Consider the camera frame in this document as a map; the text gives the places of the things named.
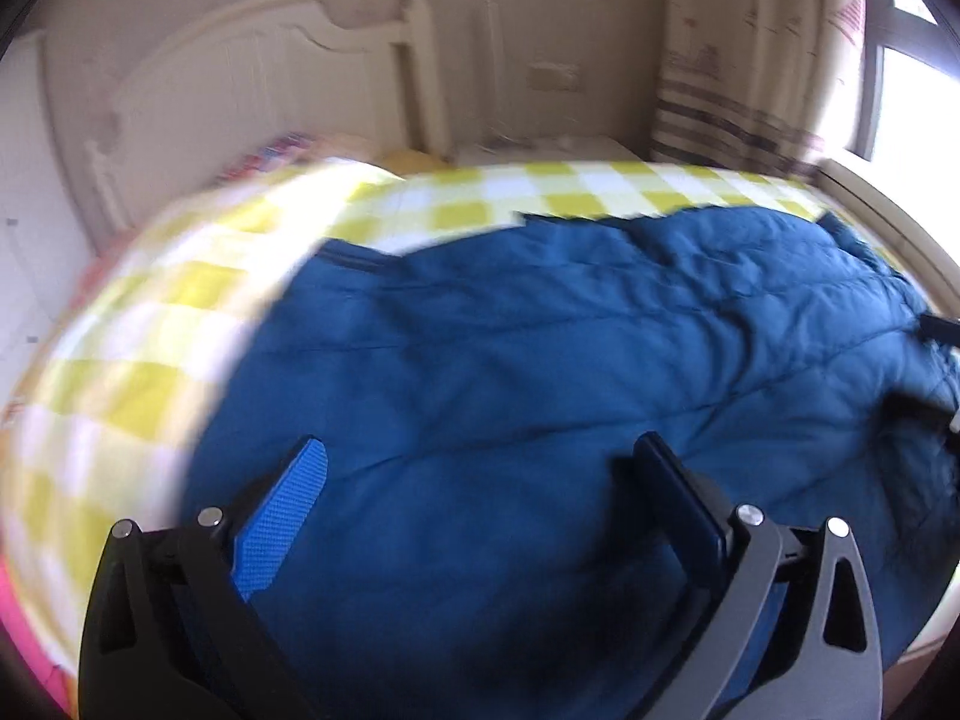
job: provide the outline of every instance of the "striped curtain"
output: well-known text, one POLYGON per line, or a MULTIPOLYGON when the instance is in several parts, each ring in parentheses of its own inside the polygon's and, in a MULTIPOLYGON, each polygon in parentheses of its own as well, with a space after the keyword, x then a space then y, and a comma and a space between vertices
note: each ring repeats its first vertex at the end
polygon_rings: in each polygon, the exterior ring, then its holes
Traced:
POLYGON ((864 0, 669 0, 654 159, 810 175, 853 132, 864 0))

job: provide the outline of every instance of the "blue comforter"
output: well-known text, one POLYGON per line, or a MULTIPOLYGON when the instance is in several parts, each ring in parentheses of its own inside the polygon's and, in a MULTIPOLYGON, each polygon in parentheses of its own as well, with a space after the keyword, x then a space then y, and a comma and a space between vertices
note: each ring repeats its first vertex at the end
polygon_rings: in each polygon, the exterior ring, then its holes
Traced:
POLYGON ((308 690, 347 717, 622 718, 703 608, 621 470, 656 430, 733 501, 848 519, 890 664, 960 557, 954 458, 875 418, 890 389, 958 405, 927 309, 835 218, 760 208, 329 242, 233 375, 182 517, 315 435, 325 489, 251 599, 308 690))

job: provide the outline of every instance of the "white wooden headboard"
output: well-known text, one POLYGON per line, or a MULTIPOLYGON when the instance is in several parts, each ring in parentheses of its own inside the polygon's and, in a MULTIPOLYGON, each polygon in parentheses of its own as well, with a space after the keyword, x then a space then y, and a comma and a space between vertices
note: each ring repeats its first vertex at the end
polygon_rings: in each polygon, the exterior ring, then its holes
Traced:
POLYGON ((164 42, 110 100, 118 137, 86 144, 117 230, 197 191, 283 132, 361 135, 381 151, 447 156, 451 142, 426 0, 402 20, 333 25, 323 0, 247 0, 164 42))

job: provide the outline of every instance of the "yellow and white checkered blanket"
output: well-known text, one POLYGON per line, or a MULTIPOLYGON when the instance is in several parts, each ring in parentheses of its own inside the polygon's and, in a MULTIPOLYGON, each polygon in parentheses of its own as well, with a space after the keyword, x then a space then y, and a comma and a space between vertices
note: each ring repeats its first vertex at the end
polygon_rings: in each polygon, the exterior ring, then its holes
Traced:
POLYGON ((110 525, 172 523, 185 464, 251 333, 324 238, 401 253, 517 224, 519 213, 632 217, 747 204, 809 220, 824 210, 797 182, 642 162, 406 181, 335 163, 170 206, 52 343, 0 466, 8 568, 51 660, 77 673, 110 525))

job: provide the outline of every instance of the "wall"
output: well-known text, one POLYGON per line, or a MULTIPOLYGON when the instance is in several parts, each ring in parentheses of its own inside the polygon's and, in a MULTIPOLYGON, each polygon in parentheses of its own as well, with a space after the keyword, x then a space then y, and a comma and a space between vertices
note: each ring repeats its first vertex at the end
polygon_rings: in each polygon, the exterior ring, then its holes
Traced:
MULTIPOLYGON (((113 136, 107 99, 164 38, 210 9, 238 0, 40 0, 28 20, 47 31, 47 85, 56 141, 80 211, 98 245, 109 238, 83 142, 113 136)), ((485 134, 491 105, 480 23, 486 0, 430 0, 435 12, 454 137, 485 134)), ((509 134, 610 134, 645 151, 664 0, 495 0, 500 5, 509 89, 509 134), (533 61, 577 63, 584 90, 526 88, 533 61)), ((398 15, 398 0, 329 0, 335 23, 398 15)))

